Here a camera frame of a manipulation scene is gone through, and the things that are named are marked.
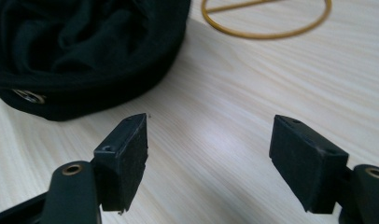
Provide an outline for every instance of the black object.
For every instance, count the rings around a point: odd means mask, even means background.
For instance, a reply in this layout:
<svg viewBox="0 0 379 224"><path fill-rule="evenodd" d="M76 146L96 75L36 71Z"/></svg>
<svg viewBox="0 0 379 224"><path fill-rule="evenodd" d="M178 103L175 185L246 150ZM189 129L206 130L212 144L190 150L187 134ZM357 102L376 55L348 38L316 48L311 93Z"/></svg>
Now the black object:
<svg viewBox="0 0 379 224"><path fill-rule="evenodd" d="M276 115L270 157L305 211L331 214L341 224L379 224L379 167L346 167L349 155L302 122Z"/></svg>
<svg viewBox="0 0 379 224"><path fill-rule="evenodd" d="M190 0L0 0L0 98L73 119L149 90L184 38Z"/></svg>
<svg viewBox="0 0 379 224"><path fill-rule="evenodd" d="M56 169L47 193L0 213L0 224L102 223L100 204L107 211L129 210L146 160L147 117L141 114L122 121L91 162Z"/></svg>

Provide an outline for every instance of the black fabric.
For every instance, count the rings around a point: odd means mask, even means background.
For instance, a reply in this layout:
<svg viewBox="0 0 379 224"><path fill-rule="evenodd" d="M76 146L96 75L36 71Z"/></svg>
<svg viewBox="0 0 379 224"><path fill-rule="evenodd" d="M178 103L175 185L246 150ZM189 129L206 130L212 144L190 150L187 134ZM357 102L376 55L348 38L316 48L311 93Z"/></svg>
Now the black fabric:
<svg viewBox="0 0 379 224"><path fill-rule="evenodd" d="M0 98L51 120L131 100L166 74L189 9L190 0L0 0Z"/></svg>

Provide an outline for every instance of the yellow loop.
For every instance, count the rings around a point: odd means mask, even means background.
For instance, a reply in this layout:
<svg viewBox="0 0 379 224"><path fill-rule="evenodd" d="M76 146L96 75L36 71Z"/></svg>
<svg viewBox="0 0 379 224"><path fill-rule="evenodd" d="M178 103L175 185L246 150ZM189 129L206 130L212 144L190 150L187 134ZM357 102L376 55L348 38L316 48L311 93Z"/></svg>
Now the yellow loop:
<svg viewBox="0 0 379 224"><path fill-rule="evenodd" d="M323 14L319 18L317 18L316 21L314 21L314 22L312 22L312 23L308 24L307 26L304 26L300 29L297 29L297 30L292 30L292 31L287 31L287 32L277 33L277 34L265 34L265 35L264 34L255 34L255 33L233 30L231 28L228 28L228 27L225 27L225 26L222 26L222 25L216 23L208 15L209 13L213 13L213 12L224 11L224 10L229 10L229 9L233 9L233 8L238 8L238 7L248 7L248 6L252 6L252 5L257 5L257 4L261 4L261 3L268 3L268 2L273 2L273 1L277 1L277 0L256 0L256 1L244 2L244 3L240 3L240 4L229 5L229 6L225 6L225 7L215 7L215 8L206 9L207 0L203 0L202 1L202 14L204 15L204 19L211 26L213 26L215 29L217 29L220 32L225 33L227 35L234 35L234 36L249 38L249 39L277 39L277 38L290 37L290 36L294 36L294 35L300 35L300 34L303 34L305 32L308 32L308 31L316 28L318 25L320 25L323 21L326 20L326 18L329 16L331 9L332 9L331 0L324 0L324 2L326 3L326 7L324 9Z"/></svg>

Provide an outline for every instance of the black plastic part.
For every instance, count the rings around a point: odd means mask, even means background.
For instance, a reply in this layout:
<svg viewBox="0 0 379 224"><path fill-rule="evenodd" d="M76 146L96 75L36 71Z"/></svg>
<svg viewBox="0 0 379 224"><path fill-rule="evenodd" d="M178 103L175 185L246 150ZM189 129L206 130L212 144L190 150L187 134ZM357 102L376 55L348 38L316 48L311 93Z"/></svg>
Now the black plastic part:
<svg viewBox="0 0 379 224"><path fill-rule="evenodd" d="M46 195L47 193L40 194L0 213L0 224L38 224Z"/></svg>
<svg viewBox="0 0 379 224"><path fill-rule="evenodd" d="M379 224L379 167L356 166L351 185L364 223Z"/></svg>
<svg viewBox="0 0 379 224"><path fill-rule="evenodd" d="M41 223L102 223L93 169L89 162L73 161L55 170Z"/></svg>
<svg viewBox="0 0 379 224"><path fill-rule="evenodd" d="M305 211L330 214L337 201L335 179L349 155L302 122L276 115L270 157Z"/></svg>
<svg viewBox="0 0 379 224"><path fill-rule="evenodd" d="M146 168L147 115L123 120L93 153L103 210L129 210Z"/></svg>

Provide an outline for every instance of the table top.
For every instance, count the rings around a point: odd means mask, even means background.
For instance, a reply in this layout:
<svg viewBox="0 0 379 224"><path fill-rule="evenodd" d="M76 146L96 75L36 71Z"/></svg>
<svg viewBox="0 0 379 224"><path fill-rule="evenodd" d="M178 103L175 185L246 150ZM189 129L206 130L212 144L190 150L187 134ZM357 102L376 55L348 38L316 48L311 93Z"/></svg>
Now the table top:
<svg viewBox="0 0 379 224"><path fill-rule="evenodd" d="M379 166L379 0L334 1L315 30L262 41L215 30L200 6L192 1L169 73L129 103L53 122L0 100L0 212L48 190L59 166L91 160L122 119L147 113L143 180L129 212L103 213L104 223L338 223L339 205L305 213L274 168L274 116L324 135L350 154L349 168ZM267 33L305 25L323 6L279 1L213 18Z"/></svg>

